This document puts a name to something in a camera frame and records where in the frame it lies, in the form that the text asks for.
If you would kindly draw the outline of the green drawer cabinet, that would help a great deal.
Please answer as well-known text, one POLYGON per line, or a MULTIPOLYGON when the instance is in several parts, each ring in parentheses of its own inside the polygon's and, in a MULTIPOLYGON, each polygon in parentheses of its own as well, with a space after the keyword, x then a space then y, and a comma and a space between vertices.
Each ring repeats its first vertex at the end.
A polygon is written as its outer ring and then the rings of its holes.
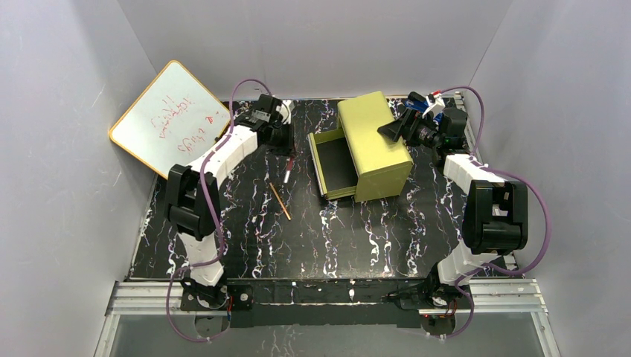
POLYGON ((336 128, 308 135, 323 198, 366 202, 402 193, 413 160, 402 140, 378 131, 393 122, 385 95, 375 91, 340 101, 336 128))

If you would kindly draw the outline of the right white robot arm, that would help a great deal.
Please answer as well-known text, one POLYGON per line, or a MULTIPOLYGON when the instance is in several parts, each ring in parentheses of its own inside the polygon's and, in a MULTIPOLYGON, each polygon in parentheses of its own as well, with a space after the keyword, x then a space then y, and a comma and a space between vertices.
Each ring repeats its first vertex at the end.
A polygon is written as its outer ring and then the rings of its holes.
POLYGON ((467 153, 465 111, 450 107, 442 115, 435 123, 432 113, 407 108, 377 130, 391 141, 430 148, 435 167, 467 195, 461 241, 415 286, 419 298, 434 304, 463 296, 473 275, 500 256, 524 248, 528 240, 526 185, 499 177, 467 153))

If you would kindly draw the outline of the red and black makeup pen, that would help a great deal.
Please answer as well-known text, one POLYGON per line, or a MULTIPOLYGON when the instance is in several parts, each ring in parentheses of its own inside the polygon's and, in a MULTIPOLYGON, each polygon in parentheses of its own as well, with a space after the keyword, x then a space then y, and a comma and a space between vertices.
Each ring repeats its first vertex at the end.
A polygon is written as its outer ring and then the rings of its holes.
POLYGON ((294 161, 295 161, 294 157, 289 157, 287 160, 286 169, 285 169, 284 178, 283 178, 284 184, 287 184, 289 181, 289 177, 293 168, 294 161))

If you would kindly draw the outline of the gold makeup pencil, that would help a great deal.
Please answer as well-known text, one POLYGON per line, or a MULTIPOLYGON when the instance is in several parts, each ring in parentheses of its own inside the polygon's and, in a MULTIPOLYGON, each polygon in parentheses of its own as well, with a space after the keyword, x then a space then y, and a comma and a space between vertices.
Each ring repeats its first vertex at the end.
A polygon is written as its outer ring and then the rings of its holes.
POLYGON ((279 205, 281 206, 281 210, 283 211, 285 217, 288 219, 288 221, 292 220, 292 217, 289 214, 289 211, 286 208, 286 205, 284 204, 279 192, 277 191, 277 189, 275 188, 275 186, 273 185, 273 183, 269 183, 270 189, 272 190, 272 193, 274 194, 275 198, 277 199, 279 205))

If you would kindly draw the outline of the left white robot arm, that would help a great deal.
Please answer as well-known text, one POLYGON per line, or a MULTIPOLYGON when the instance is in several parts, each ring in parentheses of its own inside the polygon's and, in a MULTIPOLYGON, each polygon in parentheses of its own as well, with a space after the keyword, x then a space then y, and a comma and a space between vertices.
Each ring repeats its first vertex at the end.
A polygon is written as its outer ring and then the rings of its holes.
POLYGON ((167 176, 165 219, 176 231, 188 258, 181 285, 194 298, 217 309, 228 300, 220 258, 226 241, 221 225, 219 189, 245 158, 264 147, 275 155, 295 151, 291 100, 262 94, 250 110, 234 118, 223 138, 167 176))

